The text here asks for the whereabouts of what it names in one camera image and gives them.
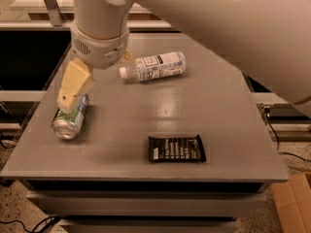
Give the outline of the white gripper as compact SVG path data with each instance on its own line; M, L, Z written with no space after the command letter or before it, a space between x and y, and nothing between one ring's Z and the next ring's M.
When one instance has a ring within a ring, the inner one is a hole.
M133 61L133 56L127 49L129 29L126 20L75 20L71 25L71 37L77 58L67 64L57 97L58 108L65 114L71 113L82 96L93 87L90 67L107 69L119 59L121 63Z

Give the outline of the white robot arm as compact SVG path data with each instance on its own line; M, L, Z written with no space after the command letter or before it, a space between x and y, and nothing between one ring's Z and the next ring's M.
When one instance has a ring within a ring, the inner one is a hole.
M139 4L311 117L311 0L74 0L72 40L88 47L66 69L57 103L70 112L93 69L125 53Z

